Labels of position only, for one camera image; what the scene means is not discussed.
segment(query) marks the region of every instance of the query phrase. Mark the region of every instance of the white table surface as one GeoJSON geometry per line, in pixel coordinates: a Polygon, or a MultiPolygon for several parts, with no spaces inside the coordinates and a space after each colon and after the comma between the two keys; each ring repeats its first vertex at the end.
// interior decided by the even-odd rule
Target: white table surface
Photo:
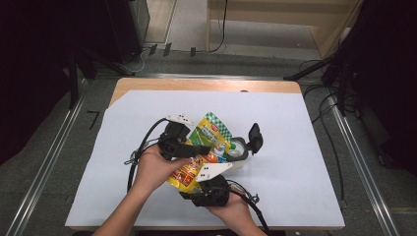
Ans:
{"type": "MultiPolygon", "coordinates": [[[[170,90],[131,90],[106,110],[66,226],[99,226],[117,207],[126,194],[130,169],[123,162],[157,120],[184,113],[198,124],[209,111],[234,137],[246,141],[252,125],[260,125],[264,146],[243,168],[224,176],[260,196],[257,206],[270,229],[344,226],[301,93],[170,90]]],[[[159,125],[150,137],[159,137],[165,125],[159,125]]],[[[165,183],[146,202],[135,226],[207,229],[224,224],[205,208],[183,200],[176,188],[165,183]]]]}

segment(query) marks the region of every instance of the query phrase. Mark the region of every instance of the hand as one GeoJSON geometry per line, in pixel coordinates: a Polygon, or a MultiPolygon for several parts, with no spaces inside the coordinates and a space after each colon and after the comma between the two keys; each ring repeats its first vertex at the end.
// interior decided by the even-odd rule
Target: hand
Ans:
{"type": "Polygon", "coordinates": [[[139,159],[138,173],[132,188],[147,191],[150,194],[161,186],[172,172],[190,161],[190,158],[166,160],[160,154],[159,146],[149,147],[139,159]]]}
{"type": "Polygon", "coordinates": [[[240,236],[266,235],[255,224],[245,201],[235,194],[229,194],[229,200],[225,206],[210,206],[207,209],[240,236]]]}

